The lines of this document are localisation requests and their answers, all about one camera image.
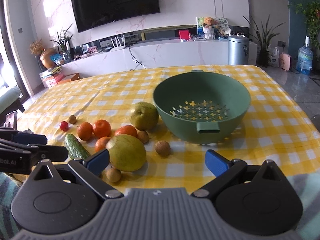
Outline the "teddy bear toy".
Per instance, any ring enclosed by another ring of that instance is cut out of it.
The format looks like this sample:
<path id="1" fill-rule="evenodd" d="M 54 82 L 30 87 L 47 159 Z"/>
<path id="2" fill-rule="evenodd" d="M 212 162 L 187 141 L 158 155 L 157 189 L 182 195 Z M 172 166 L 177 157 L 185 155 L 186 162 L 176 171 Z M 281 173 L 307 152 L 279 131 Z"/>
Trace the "teddy bear toy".
<path id="1" fill-rule="evenodd" d="M 205 17 L 203 19 L 203 32 L 206 40 L 213 40 L 215 38 L 213 18 Z"/>

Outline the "potted orchid plant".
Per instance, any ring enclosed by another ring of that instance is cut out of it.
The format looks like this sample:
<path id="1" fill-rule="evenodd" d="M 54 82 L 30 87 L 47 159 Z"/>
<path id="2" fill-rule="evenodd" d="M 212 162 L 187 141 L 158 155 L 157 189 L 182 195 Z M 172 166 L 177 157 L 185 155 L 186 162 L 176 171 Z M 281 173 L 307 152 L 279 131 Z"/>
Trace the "potted orchid plant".
<path id="1" fill-rule="evenodd" d="M 68 31 L 71 26 L 72 24 L 66 30 L 61 30 L 60 33 L 57 33 L 57 40 L 51 40 L 60 47 L 62 58 L 65 63 L 69 63 L 71 61 L 71 54 L 69 52 L 69 49 L 71 38 L 73 37 L 73 35 L 68 35 Z"/>

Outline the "white marble tv cabinet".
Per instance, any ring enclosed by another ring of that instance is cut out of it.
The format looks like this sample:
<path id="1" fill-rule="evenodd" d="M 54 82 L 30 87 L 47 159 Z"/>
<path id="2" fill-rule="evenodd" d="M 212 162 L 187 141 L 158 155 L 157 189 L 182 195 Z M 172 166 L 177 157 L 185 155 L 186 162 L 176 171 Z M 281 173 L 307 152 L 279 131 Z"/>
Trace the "white marble tv cabinet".
<path id="1" fill-rule="evenodd" d="M 226 65 L 228 41 L 163 40 L 138 43 L 117 51 L 101 52 L 62 66 L 64 75 L 81 77 L 135 69 L 176 66 Z"/>

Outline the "yellow-green pear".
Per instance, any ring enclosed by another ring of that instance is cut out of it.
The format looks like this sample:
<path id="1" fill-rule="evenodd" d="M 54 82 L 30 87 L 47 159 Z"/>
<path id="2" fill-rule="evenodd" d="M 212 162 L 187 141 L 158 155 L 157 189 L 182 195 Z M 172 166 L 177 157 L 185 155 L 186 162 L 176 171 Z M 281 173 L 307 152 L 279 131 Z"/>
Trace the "yellow-green pear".
<path id="1" fill-rule="evenodd" d="M 156 127 L 159 121 L 157 108 L 148 102 L 140 101 L 131 107 L 130 122 L 140 131 L 148 131 Z"/>

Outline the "large yellow-green citrus fruit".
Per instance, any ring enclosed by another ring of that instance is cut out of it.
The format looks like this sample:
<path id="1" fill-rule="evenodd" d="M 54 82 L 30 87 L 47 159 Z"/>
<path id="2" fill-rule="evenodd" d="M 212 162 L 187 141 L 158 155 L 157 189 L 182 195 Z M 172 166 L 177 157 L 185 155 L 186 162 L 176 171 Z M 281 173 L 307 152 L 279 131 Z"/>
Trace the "large yellow-green citrus fruit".
<path id="1" fill-rule="evenodd" d="M 111 138 L 106 144 L 110 163 L 113 167 L 124 172 L 135 172 L 146 162 L 146 150 L 137 138 L 121 134 Z"/>

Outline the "green cucumber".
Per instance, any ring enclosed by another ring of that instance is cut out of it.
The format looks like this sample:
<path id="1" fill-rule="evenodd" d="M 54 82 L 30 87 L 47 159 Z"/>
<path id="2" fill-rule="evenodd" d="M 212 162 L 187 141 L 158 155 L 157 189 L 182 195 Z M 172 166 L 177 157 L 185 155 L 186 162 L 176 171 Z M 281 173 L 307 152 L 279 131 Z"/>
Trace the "green cucumber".
<path id="1" fill-rule="evenodd" d="M 73 134 L 67 134 L 65 136 L 64 145 L 67 148 L 68 155 L 71 159 L 86 159 L 91 156 Z"/>

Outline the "orange cardboard box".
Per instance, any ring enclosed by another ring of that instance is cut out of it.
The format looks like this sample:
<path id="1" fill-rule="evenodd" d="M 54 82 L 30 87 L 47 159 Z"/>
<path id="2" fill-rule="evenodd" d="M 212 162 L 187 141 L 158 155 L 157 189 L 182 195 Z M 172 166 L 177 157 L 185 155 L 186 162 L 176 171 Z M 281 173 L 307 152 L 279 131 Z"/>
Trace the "orange cardboard box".
<path id="1" fill-rule="evenodd" d="M 65 76 L 62 80 L 58 81 L 57 83 L 60 85 L 63 83 L 72 82 L 72 81 L 76 81 L 76 80 L 80 80 L 80 79 L 81 79 L 81 77 L 80 77 L 79 73 L 74 73 L 74 74 Z"/>

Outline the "hanging ivy plant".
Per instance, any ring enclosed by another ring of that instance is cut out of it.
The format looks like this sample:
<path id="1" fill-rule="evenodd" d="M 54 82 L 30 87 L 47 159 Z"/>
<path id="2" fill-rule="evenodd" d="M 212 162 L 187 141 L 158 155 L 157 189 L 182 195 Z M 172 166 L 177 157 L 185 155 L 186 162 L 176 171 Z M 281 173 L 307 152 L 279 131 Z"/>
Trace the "hanging ivy plant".
<path id="1" fill-rule="evenodd" d="M 290 2 L 289 53 L 296 56 L 304 38 L 309 37 L 314 53 L 319 50 L 319 0 Z"/>

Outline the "small brown longan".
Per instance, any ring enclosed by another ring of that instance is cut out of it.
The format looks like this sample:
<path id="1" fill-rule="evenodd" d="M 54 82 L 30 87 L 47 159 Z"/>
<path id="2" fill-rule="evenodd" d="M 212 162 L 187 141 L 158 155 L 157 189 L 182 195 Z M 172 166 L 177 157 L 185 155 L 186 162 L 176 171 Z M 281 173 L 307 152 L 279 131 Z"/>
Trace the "small brown longan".
<path id="1" fill-rule="evenodd" d="M 156 142 L 155 151 L 161 157 L 166 157 L 171 153 L 171 147 L 167 141 L 161 140 Z"/>
<path id="2" fill-rule="evenodd" d="M 68 118 L 68 122 L 70 124 L 75 124 L 77 122 L 76 116 L 70 115 L 69 118 Z"/>
<path id="3" fill-rule="evenodd" d="M 108 168 L 106 171 L 106 178 L 112 183 L 117 183 L 121 180 L 121 172 L 114 167 Z"/>
<path id="4" fill-rule="evenodd" d="M 137 138 L 143 143 L 146 144 L 149 142 L 149 135 L 146 131 L 139 131 L 137 133 Z"/>

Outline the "blue water jug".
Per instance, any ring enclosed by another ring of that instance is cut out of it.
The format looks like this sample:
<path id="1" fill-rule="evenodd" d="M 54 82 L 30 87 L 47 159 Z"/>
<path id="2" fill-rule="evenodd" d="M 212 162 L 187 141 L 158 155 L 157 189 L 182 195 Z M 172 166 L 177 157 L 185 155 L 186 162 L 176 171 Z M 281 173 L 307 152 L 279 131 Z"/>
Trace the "blue water jug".
<path id="1" fill-rule="evenodd" d="M 298 50 L 296 69 L 304 75 L 310 75 L 312 70 L 313 52 L 309 42 L 309 37 L 306 36 L 304 45 Z"/>

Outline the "pink piggy heater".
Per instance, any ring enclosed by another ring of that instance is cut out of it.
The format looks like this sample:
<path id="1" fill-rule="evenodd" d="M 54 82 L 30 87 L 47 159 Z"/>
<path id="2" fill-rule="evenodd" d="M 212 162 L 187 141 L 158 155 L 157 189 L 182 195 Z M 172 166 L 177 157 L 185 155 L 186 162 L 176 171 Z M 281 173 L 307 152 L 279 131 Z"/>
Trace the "pink piggy heater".
<path id="1" fill-rule="evenodd" d="M 291 68 L 291 56 L 287 53 L 279 55 L 279 67 L 284 71 L 289 71 Z"/>

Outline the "brown clay vase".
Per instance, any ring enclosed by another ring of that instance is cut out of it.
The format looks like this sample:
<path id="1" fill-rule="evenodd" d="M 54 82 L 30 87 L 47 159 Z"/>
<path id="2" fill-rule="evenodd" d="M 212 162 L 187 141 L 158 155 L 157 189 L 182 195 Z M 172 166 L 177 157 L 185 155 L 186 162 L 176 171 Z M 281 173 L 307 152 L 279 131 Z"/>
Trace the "brown clay vase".
<path id="1" fill-rule="evenodd" d="M 45 68 L 50 69 L 56 66 L 54 61 L 51 59 L 51 56 L 55 54 L 56 54 L 56 51 L 54 48 L 45 49 L 41 53 L 40 60 Z"/>

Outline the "potted green plant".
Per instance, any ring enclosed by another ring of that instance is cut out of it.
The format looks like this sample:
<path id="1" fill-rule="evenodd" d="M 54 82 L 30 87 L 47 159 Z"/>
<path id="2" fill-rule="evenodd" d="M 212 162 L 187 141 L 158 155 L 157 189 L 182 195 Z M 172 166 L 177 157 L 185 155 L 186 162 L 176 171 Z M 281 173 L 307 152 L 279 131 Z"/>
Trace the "potted green plant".
<path id="1" fill-rule="evenodd" d="M 268 66 L 268 57 L 270 53 L 268 50 L 268 46 L 270 45 L 272 38 L 279 35 L 279 33 L 275 33 L 274 31 L 285 24 L 284 22 L 282 22 L 275 27 L 269 26 L 270 16 L 271 15 L 269 14 L 266 22 L 261 22 L 260 26 L 256 23 L 252 16 L 249 16 L 249 19 L 243 16 L 249 26 L 253 28 L 254 33 L 252 34 L 252 36 L 256 39 L 260 47 L 258 64 L 263 67 Z"/>

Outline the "green colander bowl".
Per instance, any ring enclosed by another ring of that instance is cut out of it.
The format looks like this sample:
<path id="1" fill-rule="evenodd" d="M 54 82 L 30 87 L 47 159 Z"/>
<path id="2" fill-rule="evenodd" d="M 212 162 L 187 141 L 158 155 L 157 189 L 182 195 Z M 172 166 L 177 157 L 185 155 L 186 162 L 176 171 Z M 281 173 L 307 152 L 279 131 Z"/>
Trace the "green colander bowl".
<path id="1" fill-rule="evenodd" d="M 173 135 L 203 145 L 219 142 L 236 130 L 250 107 L 251 96 L 236 79 L 193 70 L 159 83 L 153 101 Z"/>

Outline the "orange tangerine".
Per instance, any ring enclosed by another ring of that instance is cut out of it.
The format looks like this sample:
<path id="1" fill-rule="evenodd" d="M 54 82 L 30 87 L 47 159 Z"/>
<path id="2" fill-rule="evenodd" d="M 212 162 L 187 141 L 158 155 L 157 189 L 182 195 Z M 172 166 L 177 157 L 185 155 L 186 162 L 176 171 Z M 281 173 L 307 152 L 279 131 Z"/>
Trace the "orange tangerine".
<path id="1" fill-rule="evenodd" d="M 95 152 L 99 152 L 101 150 L 104 150 L 106 148 L 106 144 L 109 142 L 111 138 L 110 137 L 101 137 L 97 140 L 95 143 Z"/>
<path id="2" fill-rule="evenodd" d="M 97 120 L 92 127 L 93 133 L 98 139 L 108 137 L 111 134 L 111 125 L 104 119 Z"/>
<path id="3" fill-rule="evenodd" d="M 83 122 L 77 127 L 77 135 L 82 141 L 89 141 L 92 137 L 93 127 L 89 122 Z"/>
<path id="4" fill-rule="evenodd" d="M 122 134 L 126 134 L 126 135 L 130 135 L 130 136 L 136 137 L 137 136 L 137 130 L 132 125 L 125 125 L 125 126 L 121 126 L 120 128 L 118 128 L 114 133 L 115 136 L 122 135 Z"/>

